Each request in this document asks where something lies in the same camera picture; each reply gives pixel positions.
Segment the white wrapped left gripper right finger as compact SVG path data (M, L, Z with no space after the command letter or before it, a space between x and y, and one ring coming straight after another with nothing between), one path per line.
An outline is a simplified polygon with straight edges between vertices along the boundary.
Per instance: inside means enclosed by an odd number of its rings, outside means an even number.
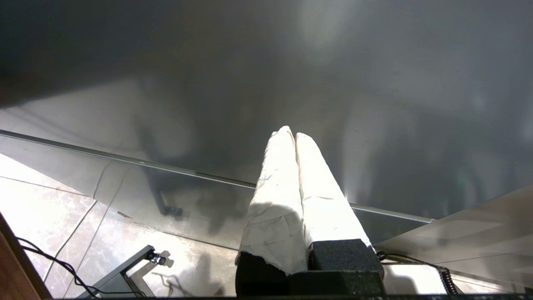
M296 135L304 221L304 272L356 272L384 276L376 251L316 142Z

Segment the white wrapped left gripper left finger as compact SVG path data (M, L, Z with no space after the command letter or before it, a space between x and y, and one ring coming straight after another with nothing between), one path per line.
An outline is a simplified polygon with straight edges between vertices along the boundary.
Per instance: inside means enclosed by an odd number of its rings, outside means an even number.
M287 295L289 277L308 270L296 144L288 126L274 131L266 145L235 264L239 298Z

